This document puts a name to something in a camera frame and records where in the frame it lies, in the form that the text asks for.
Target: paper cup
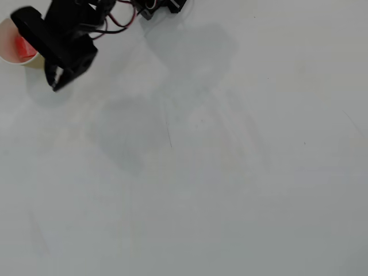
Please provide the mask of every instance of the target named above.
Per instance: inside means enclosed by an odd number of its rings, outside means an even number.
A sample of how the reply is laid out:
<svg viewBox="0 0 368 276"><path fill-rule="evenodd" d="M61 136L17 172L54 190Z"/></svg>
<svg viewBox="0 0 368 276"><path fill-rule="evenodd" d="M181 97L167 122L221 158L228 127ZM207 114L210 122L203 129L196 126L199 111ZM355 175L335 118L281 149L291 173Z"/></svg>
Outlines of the paper cup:
<svg viewBox="0 0 368 276"><path fill-rule="evenodd" d="M43 68L44 58L39 53L28 60L20 59L16 48L16 38L18 36L19 31L13 20L7 18L0 23L0 58L9 64Z"/></svg>

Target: cup rim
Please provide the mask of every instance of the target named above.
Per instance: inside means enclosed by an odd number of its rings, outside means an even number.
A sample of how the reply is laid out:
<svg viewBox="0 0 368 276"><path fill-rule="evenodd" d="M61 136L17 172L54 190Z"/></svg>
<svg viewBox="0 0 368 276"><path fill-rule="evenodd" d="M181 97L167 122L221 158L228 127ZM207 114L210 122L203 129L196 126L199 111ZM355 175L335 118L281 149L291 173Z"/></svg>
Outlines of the cup rim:
<svg viewBox="0 0 368 276"><path fill-rule="evenodd" d="M26 62L21 62L21 63L9 62L9 61L5 60L2 56L0 56L0 59L3 60L4 62L6 62L7 64L23 66L23 65L27 65L27 64L33 62L39 55L40 55L40 53L37 52L34 57L27 60Z"/></svg>

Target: white surface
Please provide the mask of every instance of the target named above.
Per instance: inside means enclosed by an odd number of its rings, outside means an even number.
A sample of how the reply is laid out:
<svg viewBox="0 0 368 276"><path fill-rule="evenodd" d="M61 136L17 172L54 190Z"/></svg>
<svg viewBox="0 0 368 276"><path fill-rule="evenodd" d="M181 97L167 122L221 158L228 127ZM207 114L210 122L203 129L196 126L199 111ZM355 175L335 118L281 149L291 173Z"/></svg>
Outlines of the white surface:
<svg viewBox="0 0 368 276"><path fill-rule="evenodd" d="M59 94L1 64L1 275L367 275L367 12L189 0Z"/></svg>

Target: black servo motor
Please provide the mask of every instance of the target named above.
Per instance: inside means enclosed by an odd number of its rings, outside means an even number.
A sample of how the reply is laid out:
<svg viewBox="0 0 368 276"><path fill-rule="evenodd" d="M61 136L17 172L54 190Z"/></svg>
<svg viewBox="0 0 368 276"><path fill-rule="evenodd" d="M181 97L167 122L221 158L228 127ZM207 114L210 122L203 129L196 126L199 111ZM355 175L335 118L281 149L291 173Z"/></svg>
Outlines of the black servo motor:
<svg viewBox="0 0 368 276"><path fill-rule="evenodd" d="M171 13L179 13L187 0L133 0L142 16L150 20L161 7L168 7Z"/></svg>

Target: cable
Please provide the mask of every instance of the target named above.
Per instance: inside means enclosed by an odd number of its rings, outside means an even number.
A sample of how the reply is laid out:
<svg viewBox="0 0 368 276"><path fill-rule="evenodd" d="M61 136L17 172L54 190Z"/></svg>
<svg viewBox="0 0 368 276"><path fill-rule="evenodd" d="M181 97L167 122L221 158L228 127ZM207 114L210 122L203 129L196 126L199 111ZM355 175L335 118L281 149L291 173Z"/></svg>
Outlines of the cable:
<svg viewBox="0 0 368 276"><path fill-rule="evenodd" d="M154 0L154 5L152 7L148 7L147 6L147 3L145 4L145 7L149 10L153 10L154 8L156 8L156 5L157 5L157 0Z"/></svg>
<svg viewBox="0 0 368 276"><path fill-rule="evenodd" d="M110 17L110 19L114 22L115 25L121 27L122 29L120 30L98 30L98 29L91 29L89 28L88 26L82 26L82 28L88 32L91 32L91 33L101 33L103 35L105 34L110 34L110 35L115 35L117 33L122 33L123 31L127 30L134 22L134 19L136 18L137 16L137 12L136 12L136 9L134 7L134 4L131 2L131 1L125 1L125 0L118 0L119 2L121 3L127 3L127 4L130 4L133 6L133 15L132 15L132 18L131 20L126 24L126 25L121 25L116 19L115 17L110 13L108 16Z"/></svg>
<svg viewBox="0 0 368 276"><path fill-rule="evenodd" d="M105 31L107 31L109 29L109 24L108 24L108 20L105 18ZM99 39L100 37L104 36L105 34L102 33L100 34L99 36L96 36L96 37L93 37L92 40L96 40L96 39Z"/></svg>

